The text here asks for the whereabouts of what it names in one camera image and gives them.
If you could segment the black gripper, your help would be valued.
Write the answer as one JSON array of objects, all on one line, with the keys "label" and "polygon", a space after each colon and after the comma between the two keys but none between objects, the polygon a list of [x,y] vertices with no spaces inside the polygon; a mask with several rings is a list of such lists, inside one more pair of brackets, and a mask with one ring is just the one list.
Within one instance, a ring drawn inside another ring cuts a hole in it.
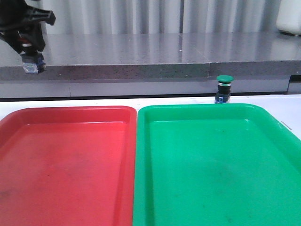
[{"label": "black gripper", "polygon": [[24,0],[0,1],[0,39],[18,54],[23,48],[42,52],[46,44],[41,23],[54,25],[55,20],[53,11],[31,7]]}]

